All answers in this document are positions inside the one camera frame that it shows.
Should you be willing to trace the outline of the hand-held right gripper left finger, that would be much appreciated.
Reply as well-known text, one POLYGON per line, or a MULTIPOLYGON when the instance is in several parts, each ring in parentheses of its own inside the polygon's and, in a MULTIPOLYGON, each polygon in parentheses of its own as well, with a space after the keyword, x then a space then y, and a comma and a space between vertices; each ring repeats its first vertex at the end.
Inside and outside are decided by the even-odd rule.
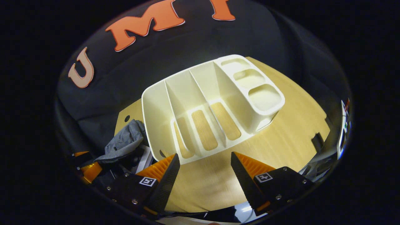
POLYGON ((104 198, 128 213, 160 219, 180 169, 178 154, 170 155, 139 172, 120 174, 100 189, 104 198))

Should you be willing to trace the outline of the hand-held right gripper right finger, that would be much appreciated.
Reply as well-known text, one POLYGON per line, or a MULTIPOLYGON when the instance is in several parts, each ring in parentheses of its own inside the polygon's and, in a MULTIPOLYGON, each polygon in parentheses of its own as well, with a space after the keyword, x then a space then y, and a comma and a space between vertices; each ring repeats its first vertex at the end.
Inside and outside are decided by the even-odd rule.
POLYGON ((273 168, 238 152, 231 153, 231 167, 256 216, 284 208, 314 185, 288 166, 273 168))

